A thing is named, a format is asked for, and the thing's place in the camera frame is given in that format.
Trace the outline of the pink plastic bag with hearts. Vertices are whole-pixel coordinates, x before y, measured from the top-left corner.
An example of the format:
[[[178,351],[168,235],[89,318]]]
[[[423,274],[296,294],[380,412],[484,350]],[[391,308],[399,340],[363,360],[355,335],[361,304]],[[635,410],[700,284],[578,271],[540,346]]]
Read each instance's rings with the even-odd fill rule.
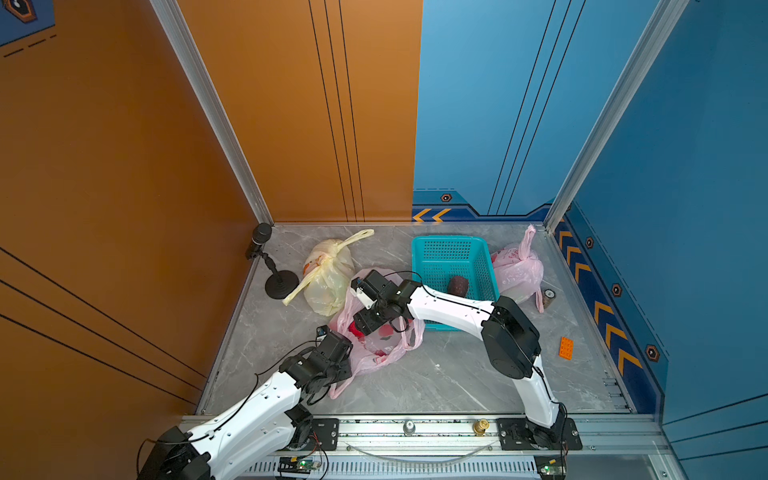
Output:
[[[419,348],[423,342],[425,322],[415,319],[408,308],[410,297],[419,284],[401,278],[398,272],[391,269],[366,268],[359,271],[354,278],[365,276],[371,270],[379,271],[398,286],[394,298],[387,302],[379,300],[377,303],[394,303],[400,306],[402,316],[395,319],[392,325],[385,324],[373,334],[363,336],[355,328],[353,315],[364,307],[355,297],[350,283],[346,292],[346,303],[331,320],[330,327],[352,342],[349,357],[351,374],[330,387],[330,398],[333,400],[341,396],[356,378],[396,363],[408,352]]]

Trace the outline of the dark maroon ball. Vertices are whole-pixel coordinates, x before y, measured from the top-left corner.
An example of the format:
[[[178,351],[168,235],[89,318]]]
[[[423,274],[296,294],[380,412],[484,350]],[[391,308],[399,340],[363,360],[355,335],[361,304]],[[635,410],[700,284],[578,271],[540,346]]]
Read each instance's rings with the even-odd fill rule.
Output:
[[[448,282],[447,293],[466,298],[469,293],[469,280],[463,276],[453,276]]]

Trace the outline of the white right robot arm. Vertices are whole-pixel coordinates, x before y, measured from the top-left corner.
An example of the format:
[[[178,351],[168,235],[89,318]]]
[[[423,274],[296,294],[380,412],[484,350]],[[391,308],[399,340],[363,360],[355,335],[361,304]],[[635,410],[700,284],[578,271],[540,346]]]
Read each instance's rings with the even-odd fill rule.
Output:
[[[403,333],[418,320],[468,333],[482,341],[490,364],[513,381],[529,429],[562,426],[565,414],[543,372],[540,333],[514,300],[470,300],[412,280],[395,284],[376,271],[353,279],[351,291],[362,303],[353,321],[363,335],[385,325]]]

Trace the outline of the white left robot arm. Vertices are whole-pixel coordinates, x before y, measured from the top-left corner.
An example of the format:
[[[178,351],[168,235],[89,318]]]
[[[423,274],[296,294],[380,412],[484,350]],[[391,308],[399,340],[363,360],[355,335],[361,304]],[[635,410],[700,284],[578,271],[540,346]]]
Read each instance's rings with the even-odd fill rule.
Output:
[[[326,327],[292,349],[276,371],[224,413],[188,431],[172,427],[152,440],[139,479],[235,479],[282,450],[315,447],[307,405],[351,376],[352,342]]]

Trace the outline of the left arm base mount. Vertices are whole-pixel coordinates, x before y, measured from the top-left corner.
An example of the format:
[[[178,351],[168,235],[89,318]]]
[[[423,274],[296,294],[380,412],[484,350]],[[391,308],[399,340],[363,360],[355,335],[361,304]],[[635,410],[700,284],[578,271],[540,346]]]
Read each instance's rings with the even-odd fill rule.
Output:
[[[338,418],[313,418],[300,424],[288,444],[289,450],[322,449],[335,451],[339,440],[340,421]]]

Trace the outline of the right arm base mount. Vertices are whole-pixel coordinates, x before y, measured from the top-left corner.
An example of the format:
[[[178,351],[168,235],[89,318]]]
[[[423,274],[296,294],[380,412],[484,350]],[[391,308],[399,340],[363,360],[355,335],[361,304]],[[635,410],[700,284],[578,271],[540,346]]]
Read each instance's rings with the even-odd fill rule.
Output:
[[[580,451],[583,443],[572,418],[558,418],[552,427],[542,427],[526,418],[496,420],[501,448],[513,450]]]

